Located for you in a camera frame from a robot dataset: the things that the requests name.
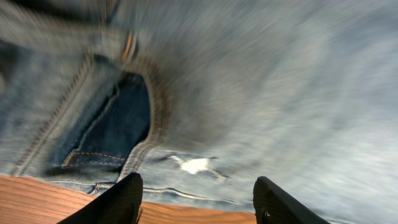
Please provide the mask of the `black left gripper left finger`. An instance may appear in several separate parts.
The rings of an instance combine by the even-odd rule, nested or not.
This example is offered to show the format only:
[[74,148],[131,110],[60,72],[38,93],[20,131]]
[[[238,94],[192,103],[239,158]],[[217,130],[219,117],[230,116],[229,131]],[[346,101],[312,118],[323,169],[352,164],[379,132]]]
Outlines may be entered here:
[[133,172],[59,224],[136,224],[142,196],[142,177]]

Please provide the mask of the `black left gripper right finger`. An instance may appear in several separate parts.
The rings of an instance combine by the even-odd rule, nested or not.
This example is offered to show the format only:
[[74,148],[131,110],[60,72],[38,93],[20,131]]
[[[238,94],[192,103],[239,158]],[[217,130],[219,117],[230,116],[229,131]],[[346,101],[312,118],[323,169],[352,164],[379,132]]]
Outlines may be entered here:
[[257,224],[328,224],[264,176],[254,184],[253,205]]

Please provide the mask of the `light blue denim jeans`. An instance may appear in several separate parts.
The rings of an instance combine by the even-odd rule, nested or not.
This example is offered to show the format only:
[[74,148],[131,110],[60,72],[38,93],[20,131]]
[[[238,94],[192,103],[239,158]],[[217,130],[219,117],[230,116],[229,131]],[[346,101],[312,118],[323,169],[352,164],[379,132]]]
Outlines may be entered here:
[[397,2],[2,1],[1,174],[397,222]]

